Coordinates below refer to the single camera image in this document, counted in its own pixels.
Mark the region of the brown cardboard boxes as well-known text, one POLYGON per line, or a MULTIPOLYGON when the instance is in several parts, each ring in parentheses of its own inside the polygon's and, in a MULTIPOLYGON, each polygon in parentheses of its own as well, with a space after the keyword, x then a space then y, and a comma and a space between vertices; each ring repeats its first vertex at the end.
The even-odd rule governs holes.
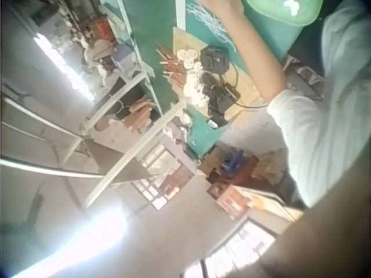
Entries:
POLYGON ((254 198, 245 197, 238 189, 271 192, 285 171, 276 164, 273 152, 261 156, 245 155, 243 152, 244 161, 239 169, 234 174, 226 174, 222 163, 231 149, 225 151, 214 147, 202 158, 198 169, 210 183, 207 193, 232 219, 237 220, 248 211, 249 202, 254 201, 254 198))

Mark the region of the blue plastic stool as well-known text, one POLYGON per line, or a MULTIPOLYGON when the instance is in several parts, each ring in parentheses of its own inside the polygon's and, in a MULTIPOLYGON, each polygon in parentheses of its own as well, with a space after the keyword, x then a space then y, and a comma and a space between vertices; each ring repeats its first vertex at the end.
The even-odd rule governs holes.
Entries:
POLYGON ((226 174, 234 174, 243 161, 243 150, 232 148, 222 163, 222 169, 226 174))

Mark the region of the small black box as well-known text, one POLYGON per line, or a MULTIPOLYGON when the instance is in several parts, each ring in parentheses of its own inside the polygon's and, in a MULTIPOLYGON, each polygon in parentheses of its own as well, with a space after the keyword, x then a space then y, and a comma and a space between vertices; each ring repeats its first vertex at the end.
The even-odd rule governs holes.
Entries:
POLYGON ((222 128, 228 124, 228 121, 224 118, 210 117, 206 123, 214 130, 222 128))

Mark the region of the green plastic bin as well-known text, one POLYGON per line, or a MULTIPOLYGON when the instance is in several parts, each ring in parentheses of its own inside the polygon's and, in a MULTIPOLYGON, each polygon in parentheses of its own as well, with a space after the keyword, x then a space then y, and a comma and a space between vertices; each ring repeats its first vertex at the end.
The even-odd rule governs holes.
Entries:
POLYGON ((242 0, 245 15, 279 59, 313 23, 323 0, 242 0))

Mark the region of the plywood board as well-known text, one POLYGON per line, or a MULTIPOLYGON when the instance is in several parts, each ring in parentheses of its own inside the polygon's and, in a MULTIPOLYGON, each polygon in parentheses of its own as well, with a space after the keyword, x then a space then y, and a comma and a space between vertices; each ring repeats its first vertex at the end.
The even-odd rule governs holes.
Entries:
MULTIPOLYGON (((182 29, 173 27, 174 54, 181 49, 194 49, 199 53, 205 47, 207 47, 207 44, 202 40, 186 31, 183 31, 182 29)), ((261 100, 260 94, 251 78, 239 67, 237 67, 236 71, 234 65, 230 63, 230 69, 223 75, 223 81, 235 86, 236 78, 238 78, 236 91, 241 95, 241 98, 237 103, 249 107, 261 106, 261 104, 258 104, 257 102, 258 100, 261 100)))

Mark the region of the group of white round parts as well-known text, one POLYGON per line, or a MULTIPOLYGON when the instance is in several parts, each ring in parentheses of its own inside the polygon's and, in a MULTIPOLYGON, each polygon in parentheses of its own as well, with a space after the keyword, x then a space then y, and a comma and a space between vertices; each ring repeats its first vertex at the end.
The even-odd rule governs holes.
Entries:
POLYGON ((199 59, 199 54, 194 49, 180 49, 176 56, 185 69, 185 85, 183 95, 194 106, 204 107, 209 101, 209 97, 203 93, 205 84, 201 81, 203 66, 199 59))

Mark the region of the green work table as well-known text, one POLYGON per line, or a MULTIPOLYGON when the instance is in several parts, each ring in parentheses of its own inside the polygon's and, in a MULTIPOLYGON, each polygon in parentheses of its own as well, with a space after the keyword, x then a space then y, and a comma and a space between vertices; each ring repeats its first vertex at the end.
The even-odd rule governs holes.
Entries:
MULTIPOLYGON (((149 70, 151 84, 163 112, 184 97, 186 70, 177 60, 180 49, 201 48, 201 43, 189 42, 190 36, 176 29, 176 0, 100 0, 109 16, 120 19, 125 30, 134 36, 141 59, 149 70)), ((189 104, 192 117, 188 144, 198 155, 203 156, 214 144, 251 151, 248 145, 246 125, 251 112, 243 110, 258 93, 252 80, 240 68, 230 67, 224 80, 236 84, 241 94, 238 105, 227 112, 232 122, 218 130, 206 123, 207 107, 189 104)))

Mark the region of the cluttered background workbench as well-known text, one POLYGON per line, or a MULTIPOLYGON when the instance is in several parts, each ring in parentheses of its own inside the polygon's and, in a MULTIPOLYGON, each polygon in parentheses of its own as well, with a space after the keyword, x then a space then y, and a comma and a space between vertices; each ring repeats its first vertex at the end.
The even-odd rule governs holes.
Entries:
POLYGON ((118 41, 110 31, 107 16, 97 9, 98 0, 37 0, 41 7, 32 14, 33 20, 43 21, 43 15, 59 13, 70 29, 70 41, 83 48, 84 69, 97 69, 104 87, 112 87, 117 81, 126 81, 114 64, 113 55, 118 41))

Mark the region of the white metal frame shelf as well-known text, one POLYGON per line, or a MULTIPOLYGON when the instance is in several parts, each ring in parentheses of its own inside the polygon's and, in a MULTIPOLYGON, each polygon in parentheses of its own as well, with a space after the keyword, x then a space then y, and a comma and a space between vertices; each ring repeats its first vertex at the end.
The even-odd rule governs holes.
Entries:
POLYGON ((21 133, 29 138, 33 138, 38 141, 42 141, 55 151, 55 157, 57 160, 57 166, 47 166, 43 164, 37 164, 35 162, 26 161, 20 158, 14 158, 7 152, 2 152, 0 156, 0 165, 5 167, 11 167, 18 170, 29 171, 32 173, 54 175, 56 177, 69 178, 93 178, 98 179, 100 183, 96 186, 89 197, 81 202, 71 184, 67 184, 68 194, 72 202, 79 208, 84 209, 89 207, 110 185, 121 185, 124 183, 131 183, 136 181, 157 180, 160 175, 153 175, 148 171, 148 168, 144 167, 136 155, 159 133, 178 113, 180 113, 184 107, 185 102, 181 101, 177 103, 166 115, 160 117, 156 122, 153 123, 151 128, 143 133, 142 137, 138 139, 135 144, 128 151, 122 153, 115 151, 105 145, 101 145, 96 142, 90 135, 91 130, 103 131, 109 128, 112 124, 116 123, 120 126, 124 126, 132 131, 138 131, 140 129, 141 117, 149 112, 149 104, 143 100, 135 102, 133 105, 121 106, 121 109, 127 109, 129 115, 118 120, 116 115, 107 113, 120 98, 127 94, 129 90, 141 79, 143 75, 136 76, 131 81, 128 81, 126 86, 113 96, 110 96, 102 105, 95 109, 94 114, 89 117, 82 126, 81 134, 76 134, 68 129, 65 129, 54 122, 48 121, 42 116, 38 115, 34 111, 28 109, 22 104, 18 103, 14 99, 3 95, 2 106, 10 106, 18 110, 22 114, 27 115, 34 120, 43 123, 45 126, 49 126, 60 133, 64 133, 74 138, 74 141, 68 145, 57 144, 42 136, 36 136, 35 134, 28 133, 22 129, 10 125, 7 122, 2 122, 1 125, 7 129, 14 130, 21 133), (79 146, 86 148, 85 155, 92 157, 94 161, 99 165, 99 173, 87 173, 81 171, 73 171, 65 169, 64 165, 67 163, 69 158, 75 153, 79 146))

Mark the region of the black power adapter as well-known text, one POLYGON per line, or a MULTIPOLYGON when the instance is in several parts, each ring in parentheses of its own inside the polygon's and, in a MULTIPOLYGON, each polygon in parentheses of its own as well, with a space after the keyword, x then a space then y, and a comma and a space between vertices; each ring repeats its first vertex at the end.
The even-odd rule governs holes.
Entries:
POLYGON ((211 85, 203 90, 208 100, 208 115, 224 116, 225 112, 241 98, 241 94, 229 83, 211 85))

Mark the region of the black hexagonal device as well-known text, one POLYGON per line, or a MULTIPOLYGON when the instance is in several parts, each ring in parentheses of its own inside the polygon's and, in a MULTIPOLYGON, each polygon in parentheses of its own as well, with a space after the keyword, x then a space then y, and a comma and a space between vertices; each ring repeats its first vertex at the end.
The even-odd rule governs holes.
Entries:
POLYGON ((223 75, 230 67, 228 50, 224 47, 207 46, 200 51, 199 59, 205 71, 223 75))

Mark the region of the pile of orange wooden sticks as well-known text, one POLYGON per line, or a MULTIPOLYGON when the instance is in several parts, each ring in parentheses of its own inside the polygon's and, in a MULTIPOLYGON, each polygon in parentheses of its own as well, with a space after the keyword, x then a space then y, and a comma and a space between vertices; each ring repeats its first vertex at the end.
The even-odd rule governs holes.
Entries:
POLYGON ((159 64, 162 67, 162 76, 176 87, 183 87, 186 83, 186 69, 177 56, 167 47, 159 45, 156 52, 160 56, 159 64))

